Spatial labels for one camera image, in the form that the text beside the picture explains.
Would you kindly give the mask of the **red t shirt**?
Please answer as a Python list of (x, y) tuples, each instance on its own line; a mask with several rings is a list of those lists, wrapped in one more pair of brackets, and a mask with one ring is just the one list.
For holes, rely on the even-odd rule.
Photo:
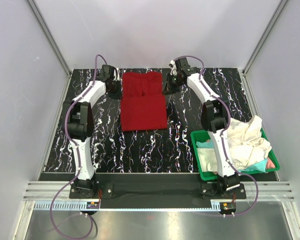
[(122, 76), (120, 122), (123, 132), (162, 130), (168, 127), (162, 74), (126, 72)]

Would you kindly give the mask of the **cream white t shirt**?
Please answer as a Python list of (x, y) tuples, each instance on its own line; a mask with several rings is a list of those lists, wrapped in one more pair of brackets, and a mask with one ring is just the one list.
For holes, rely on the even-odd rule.
[(270, 142), (262, 137), (261, 128), (262, 119), (257, 115), (253, 116), (249, 122), (242, 122), (232, 118), (230, 127), (227, 130), (229, 147), (247, 145), (253, 147), (271, 147), (272, 150)]

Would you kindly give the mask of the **pink t shirt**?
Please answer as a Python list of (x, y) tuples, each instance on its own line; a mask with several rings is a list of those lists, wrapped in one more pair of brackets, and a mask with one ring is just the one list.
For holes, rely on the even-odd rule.
[(266, 165), (265, 165), (265, 169), (266, 170), (269, 170), (269, 169), (274, 169), (276, 166), (275, 164), (273, 163), (273, 161), (268, 157), (266, 159)]

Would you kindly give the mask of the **left controller box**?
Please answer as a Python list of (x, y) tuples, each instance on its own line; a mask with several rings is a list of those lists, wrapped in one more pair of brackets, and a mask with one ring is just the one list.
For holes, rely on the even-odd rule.
[(86, 209), (99, 209), (100, 208), (100, 201), (88, 201), (86, 203)]

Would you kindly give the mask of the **controller box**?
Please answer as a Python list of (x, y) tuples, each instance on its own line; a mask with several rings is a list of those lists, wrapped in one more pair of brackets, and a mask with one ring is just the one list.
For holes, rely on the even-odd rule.
[(235, 212), (237, 204), (235, 202), (223, 202), (220, 209), (224, 212)]
[(86, 209), (99, 209), (100, 208), (100, 201), (88, 201), (86, 203)]

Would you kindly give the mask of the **left aluminium frame post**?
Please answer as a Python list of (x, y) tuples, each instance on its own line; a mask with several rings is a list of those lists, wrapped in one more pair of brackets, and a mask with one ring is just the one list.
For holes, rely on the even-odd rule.
[(41, 13), (37, 3), (35, 0), (25, 0), (25, 2), (27, 3), (30, 11), (32, 12), (35, 20), (37, 21), (37, 24), (39, 25), (43, 35), (45, 36), (51, 50), (53, 51), (56, 59), (58, 60), (61, 68), (63, 69), (63, 71), (65, 72), (65, 74), (67, 75), (67, 77), (69, 77), (72, 73), (72, 70), (70, 69), (70, 67), (68, 66), (65, 58), (63, 57), (60, 48), (57, 45), (57, 42), (55, 41), (49, 27), (48, 24), (46, 23), (43, 14)]

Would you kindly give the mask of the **aluminium frame post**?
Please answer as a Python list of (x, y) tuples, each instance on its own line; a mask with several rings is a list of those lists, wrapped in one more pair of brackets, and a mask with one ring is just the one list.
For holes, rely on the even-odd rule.
[(67, 75), (67, 77), (69, 77), (72, 73), (72, 70), (70, 69), (70, 67), (68, 66), (65, 58), (63, 57), (60, 48), (57, 45), (57, 42), (55, 41), (49, 27), (48, 24), (46, 23), (43, 14), (41, 13), (37, 3), (35, 0), (25, 0), (25, 2), (27, 3), (30, 11), (32, 12), (35, 20), (37, 21), (37, 24), (39, 25), (43, 35), (45, 36), (51, 50), (53, 51), (56, 59), (58, 60), (61, 68), (63, 69), (63, 71), (65, 72), (65, 74)]
[(260, 51), (262, 50), (264, 44), (266, 43), (268, 37), (272, 33), (272, 30), (276, 26), (278, 20), (280, 19), (281, 15), (283, 14), (285, 8), (289, 4), (289, 0), (280, 0), (277, 7), (275, 8), (270, 20), (268, 21), (260, 39), (258, 40), (251, 56), (249, 57), (247, 63), (245, 64), (244, 68), (242, 69), (243, 75), (247, 75), (249, 70), (251, 69), (253, 63), (257, 59)]

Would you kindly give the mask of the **right aluminium frame post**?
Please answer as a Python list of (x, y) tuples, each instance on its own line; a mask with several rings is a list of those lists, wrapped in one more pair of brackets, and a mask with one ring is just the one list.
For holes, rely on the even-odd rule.
[(277, 7), (275, 8), (270, 20), (268, 21), (260, 39), (258, 40), (251, 56), (249, 57), (247, 63), (245, 64), (244, 68), (242, 69), (243, 75), (247, 75), (249, 70), (251, 69), (253, 63), (257, 59), (260, 51), (262, 50), (264, 44), (266, 43), (268, 37), (272, 33), (272, 30), (276, 26), (278, 20), (280, 19), (281, 15), (283, 14), (285, 8), (289, 4), (289, 0), (280, 0)]

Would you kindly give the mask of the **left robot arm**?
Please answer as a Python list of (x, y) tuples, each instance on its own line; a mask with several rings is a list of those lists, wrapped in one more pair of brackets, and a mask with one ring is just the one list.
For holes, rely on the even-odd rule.
[(91, 158), (91, 137), (94, 132), (93, 107), (97, 101), (109, 95), (121, 96), (120, 70), (114, 66), (102, 65), (87, 87), (75, 98), (64, 101), (64, 131), (73, 150), (75, 177), (70, 181), (71, 192), (86, 198), (100, 193)]

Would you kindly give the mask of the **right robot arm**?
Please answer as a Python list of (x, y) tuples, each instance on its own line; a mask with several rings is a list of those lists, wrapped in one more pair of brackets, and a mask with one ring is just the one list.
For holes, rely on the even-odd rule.
[(183, 85), (194, 91), (202, 103), (201, 125), (213, 142), (217, 162), (215, 193), (222, 198), (233, 198), (240, 191), (239, 172), (233, 166), (227, 130), (231, 117), (227, 104), (206, 83), (203, 68), (191, 67), (188, 56), (180, 56), (169, 63), (165, 94), (173, 94)]

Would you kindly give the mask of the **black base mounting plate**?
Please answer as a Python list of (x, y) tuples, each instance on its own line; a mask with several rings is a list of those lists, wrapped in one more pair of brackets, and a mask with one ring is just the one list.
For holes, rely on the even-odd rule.
[(101, 197), (101, 209), (159, 211), (211, 208), (211, 200), (246, 199), (244, 187), (221, 193), (216, 181), (203, 181), (197, 173), (98, 173), (100, 194), (71, 189), (70, 197), (92, 200)]

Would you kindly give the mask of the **aluminium front rail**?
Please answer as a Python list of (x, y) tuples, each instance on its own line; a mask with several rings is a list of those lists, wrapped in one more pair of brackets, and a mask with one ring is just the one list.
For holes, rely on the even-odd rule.
[[(293, 201), (290, 184), (284, 181), (261, 181), (258, 187), (254, 183), (244, 181), (244, 189), (248, 201), (252, 201), (258, 194), (259, 201)], [(202, 197), (206, 194), (202, 183), (195, 182), (105, 182), (100, 183), (102, 199), (114, 199), (118, 197)], [(54, 196), (58, 200), (85, 199), (89, 196), (79, 193), (62, 181), (31, 181), (28, 183), (24, 201), (51, 201)]]

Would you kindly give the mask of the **teal t shirt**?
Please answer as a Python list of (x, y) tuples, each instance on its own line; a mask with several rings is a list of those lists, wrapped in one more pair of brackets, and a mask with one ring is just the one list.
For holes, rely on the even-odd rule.
[[(214, 144), (207, 140), (206, 142), (197, 142), (199, 156), (203, 163), (204, 172), (217, 173), (218, 164), (214, 150)], [(250, 171), (253, 167), (264, 172), (267, 163), (267, 157), (271, 147), (251, 146), (251, 145), (231, 145), (229, 147), (233, 166), (239, 171)]]

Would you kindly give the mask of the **right controller box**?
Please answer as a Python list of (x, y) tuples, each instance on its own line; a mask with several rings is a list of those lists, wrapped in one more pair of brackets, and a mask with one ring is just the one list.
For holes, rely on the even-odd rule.
[(235, 212), (237, 204), (235, 202), (223, 202), (220, 209), (224, 212)]

